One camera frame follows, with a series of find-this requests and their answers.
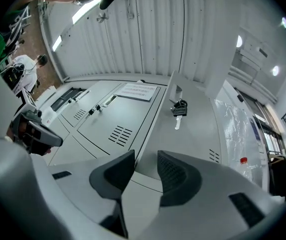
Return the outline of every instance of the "white shirt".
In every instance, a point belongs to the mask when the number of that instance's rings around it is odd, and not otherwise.
[[[37,81],[36,62],[27,55],[17,56],[13,59],[13,62],[24,65],[24,73],[17,86],[13,89],[14,94],[17,94],[22,88],[30,92]]]

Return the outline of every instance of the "car key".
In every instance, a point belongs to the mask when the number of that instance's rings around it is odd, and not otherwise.
[[[181,115],[178,115],[177,117],[176,117],[176,127],[175,127],[175,130],[178,130],[179,129],[179,127],[181,126],[181,119],[183,118],[183,116]]]

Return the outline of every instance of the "plastic bottle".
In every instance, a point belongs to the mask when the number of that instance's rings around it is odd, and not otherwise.
[[[248,160],[247,157],[243,157],[240,160],[240,164],[237,167],[237,171],[244,176],[245,178],[247,178],[248,180],[250,180],[251,182],[253,181],[253,176],[252,176],[252,170],[250,169],[250,167],[248,166]]]

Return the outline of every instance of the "red bottle cap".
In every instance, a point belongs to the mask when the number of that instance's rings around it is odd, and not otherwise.
[[[241,164],[247,164],[247,157],[241,158]]]

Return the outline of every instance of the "plastic sheet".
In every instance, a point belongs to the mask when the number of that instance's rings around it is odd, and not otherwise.
[[[218,120],[224,128],[228,164],[234,170],[239,171],[240,159],[248,159],[248,169],[252,172],[252,182],[262,187],[263,171],[259,148],[254,130],[245,111],[215,100]]]

